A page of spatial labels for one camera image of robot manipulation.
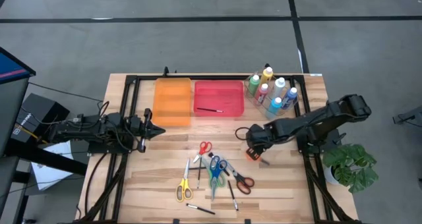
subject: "yellow-handled scissors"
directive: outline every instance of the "yellow-handled scissors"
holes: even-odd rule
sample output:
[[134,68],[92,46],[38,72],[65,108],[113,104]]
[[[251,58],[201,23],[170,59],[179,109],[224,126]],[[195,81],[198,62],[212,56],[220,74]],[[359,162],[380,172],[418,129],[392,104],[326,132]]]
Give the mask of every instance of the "yellow-handled scissors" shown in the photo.
[[193,197],[192,190],[189,188],[189,182],[187,180],[187,175],[189,174],[189,162],[190,161],[188,158],[182,182],[180,182],[176,188],[176,199],[178,202],[183,202],[183,200],[190,200]]

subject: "potted plant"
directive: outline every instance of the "potted plant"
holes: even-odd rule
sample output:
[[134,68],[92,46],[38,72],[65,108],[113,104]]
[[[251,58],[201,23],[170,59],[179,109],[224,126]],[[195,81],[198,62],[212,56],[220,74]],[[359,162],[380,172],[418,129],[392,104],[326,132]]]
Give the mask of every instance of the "potted plant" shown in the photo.
[[351,193],[362,191],[378,180],[378,175],[372,169],[377,161],[360,144],[345,144],[329,150],[322,162],[326,166],[326,180],[332,184],[350,186]]

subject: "paint bottle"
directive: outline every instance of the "paint bottle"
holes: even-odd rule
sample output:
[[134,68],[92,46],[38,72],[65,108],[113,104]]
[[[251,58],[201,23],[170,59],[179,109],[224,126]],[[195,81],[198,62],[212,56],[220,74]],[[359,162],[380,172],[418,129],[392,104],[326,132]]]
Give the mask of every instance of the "paint bottle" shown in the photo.
[[286,82],[284,81],[284,78],[279,78],[274,83],[274,87],[272,88],[272,92],[270,93],[270,98],[274,99],[277,97],[282,96],[282,91],[284,86],[286,85]]
[[277,97],[271,101],[270,107],[266,112],[267,119],[273,119],[276,115],[280,107],[282,106],[282,99]]
[[256,89],[258,89],[258,85],[259,85],[259,76],[253,75],[251,79],[249,79],[249,86],[248,86],[248,91],[252,96],[255,96]]
[[290,105],[295,101],[296,97],[297,97],[297,89],[290,88],[290,90],[283,97],[282,109],[289,109]]
[[261,81],[259,82],[260,85],[264,83],[268,83],[269,80],[272,78],[272,67],[266,67],[262,72]]
[[256,104],[260,105],[262,104],[262,102],[264,102],[264,98],[268,93],[268,84],[264,83],[261,85],[261,87],[256,91],[255,94],[255,99],[256,99]]

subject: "pink paint bottle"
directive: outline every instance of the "pink paint bottle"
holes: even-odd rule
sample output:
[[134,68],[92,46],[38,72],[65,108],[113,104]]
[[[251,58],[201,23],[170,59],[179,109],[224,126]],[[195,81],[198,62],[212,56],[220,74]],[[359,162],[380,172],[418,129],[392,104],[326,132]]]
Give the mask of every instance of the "pink paint bottle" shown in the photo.
[[264,83],[255,93],[256,104],[260,105],[264,102],[264,98],[268,93],[268,84]]

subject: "yellow paint bottle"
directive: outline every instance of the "yellow paint bottle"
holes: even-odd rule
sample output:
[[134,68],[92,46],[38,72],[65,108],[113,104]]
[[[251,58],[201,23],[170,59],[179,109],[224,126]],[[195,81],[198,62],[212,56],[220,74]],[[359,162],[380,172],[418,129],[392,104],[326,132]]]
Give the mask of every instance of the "yellow paint bottle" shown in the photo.
[[273,75],[272,68],[266,67],[264,71],[262,72],[261,81],[259,82],[259,86],[261,86],[264,83],[268,83],[268,81],[271,80]]

